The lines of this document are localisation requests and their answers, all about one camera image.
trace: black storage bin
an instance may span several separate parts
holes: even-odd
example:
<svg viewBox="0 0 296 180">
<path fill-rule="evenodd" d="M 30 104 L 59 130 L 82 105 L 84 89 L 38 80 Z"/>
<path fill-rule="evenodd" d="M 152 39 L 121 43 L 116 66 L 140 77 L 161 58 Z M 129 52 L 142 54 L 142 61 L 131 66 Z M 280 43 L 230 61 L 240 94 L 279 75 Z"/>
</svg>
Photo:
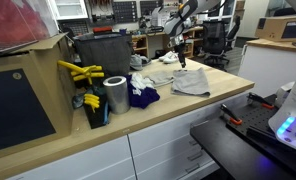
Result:
<svg viewBox="0 0 296 180">
<path fill-rule="evenodd" d="M 105 78 L 129 73 L 131 35 L 89 33 L 74 37 L 74 41 L 83 66 L 102 66 Z"/>
</svg>

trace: cabinet drawer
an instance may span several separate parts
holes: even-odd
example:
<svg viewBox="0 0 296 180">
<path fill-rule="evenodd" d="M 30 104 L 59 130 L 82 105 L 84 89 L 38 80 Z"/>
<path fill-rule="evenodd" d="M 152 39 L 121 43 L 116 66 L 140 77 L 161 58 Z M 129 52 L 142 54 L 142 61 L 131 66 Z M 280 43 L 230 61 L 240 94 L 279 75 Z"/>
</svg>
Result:
<svg viewBox="0 0 296 180">
<path fill-rule="evenodd" d="M 144 154 L 134 156 L 136 171 L 137 173 L 140 173 L 194 147 L 197 147 L 197 151 L 201 149 L 199 144 L 193 140 L 189 134 L 174 141 L 165 143 L 147 151 Z"/>
<path fill-rule="evenodd" d="M 192 148 L 184 153 L 164 161 L 146 171 L 137 174 L 138 180 L 174 180 L 186 176 L 203 166 L 214 162 L 203 150 Z"/>
<path fill-rule="evenodd" d="M 9 180 L 75 180 L 131 158 L 126 136 L 13 176 Z"/>
<path fill-rule="evenodd" d="M 79 180 L 131 179 L 130 177 L 135 177 L 135 170 L 131 158 L 117 163 L 111 167 L 92 173 L 83 178 L 80 178 Z"/>
<path fill-rule="evenodd" d="M 211 114 L 219 114 L 219 107 L 222 103 L 225 103 L 228 107 L 232 104 L 246 104 L 246 94 L 232 96 L 129 134 L 133 156 L 138 156 L 164 143 L 189 134 L 191 124 L 201 123 Z"/>
</svg>

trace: navy blue cloth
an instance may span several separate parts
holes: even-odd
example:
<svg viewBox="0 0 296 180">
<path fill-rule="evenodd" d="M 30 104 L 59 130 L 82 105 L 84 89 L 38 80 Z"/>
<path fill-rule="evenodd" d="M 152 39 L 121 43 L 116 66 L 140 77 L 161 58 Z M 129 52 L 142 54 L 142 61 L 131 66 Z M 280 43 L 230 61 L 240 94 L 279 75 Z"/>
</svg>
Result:
<svg viewBox="0 0 296 180">
<path fill-rule="evenodd" d="M 156 89 L 146 87 L 145 89 L 140 89 L 141 95 L 134 94 L 133 90 L 136 88 L 130 83 L 132 75 L 126 75 L 129 103 L 131 107 L 138 107 L 145 109 L 149 104 L 158 101 L 160 99 L 159 94 Z"/>
</svg>

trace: wooden countertop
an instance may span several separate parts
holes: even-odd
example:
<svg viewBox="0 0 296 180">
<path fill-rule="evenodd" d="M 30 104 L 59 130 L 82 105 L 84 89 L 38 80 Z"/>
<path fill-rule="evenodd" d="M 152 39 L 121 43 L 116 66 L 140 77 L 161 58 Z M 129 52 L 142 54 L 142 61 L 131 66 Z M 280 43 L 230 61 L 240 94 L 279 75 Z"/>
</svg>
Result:
<svg viewBox="0 0 296 180">
<path fill-rule="evenodd" d="M 292 45 L 292 42 L 274 42 L 266 39 L 257 39 L 247 41 L 247 45 L 296 52 L 296 46 Z"/>
<path fill-rule="evenodd" d="M 210 97 L 173 95 L 170 93 L 171 84 L 168 84 L 157 88 L 160 95 L 159 101 L 150 104 L 146 109 L 131 108 L 125 114 L 110 114 L 110 124 L 96 129 L 90 129 L 83 108 L 77 109 L 74 112 L 70 136 L 0 158 L 0 179 L 86 150 L 241 93 L 254 86 L 251 81 L 187 59 L 186 69 L 197 70 L 199 68 L 204 69 L 208 78 Z M 154 60 L 152 64 L 146 66 L 143 71 L 138 71 L 138 73 L 145 76 L 156 71 L 173 72 L 173 70 L 178 69 L 180 69 L 179 63 L 166 65 Z"/>
</svg>

